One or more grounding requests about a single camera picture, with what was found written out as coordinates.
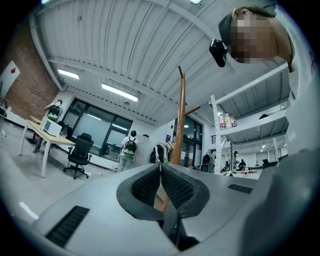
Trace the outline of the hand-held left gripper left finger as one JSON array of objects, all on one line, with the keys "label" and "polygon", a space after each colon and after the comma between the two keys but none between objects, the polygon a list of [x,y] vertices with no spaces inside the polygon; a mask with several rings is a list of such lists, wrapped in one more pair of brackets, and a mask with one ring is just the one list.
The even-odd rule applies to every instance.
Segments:
[{"label": "hand-held left gripper left finger", "polygon": [[156,164],[85,182],[48,207],[33,227],[60,250],[79,256],[173,256],[154,208]]}]

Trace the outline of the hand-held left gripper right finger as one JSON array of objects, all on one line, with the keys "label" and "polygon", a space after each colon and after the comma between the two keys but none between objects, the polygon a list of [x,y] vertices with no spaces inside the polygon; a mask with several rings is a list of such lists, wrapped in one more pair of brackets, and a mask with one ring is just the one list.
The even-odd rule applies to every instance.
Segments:
[{"label": "hand-held left gripper right finger", "polygon": [[161,184],[177,211],[176,242],[163,256],[242,256],[246,218],[261,181],[163,164]]}]

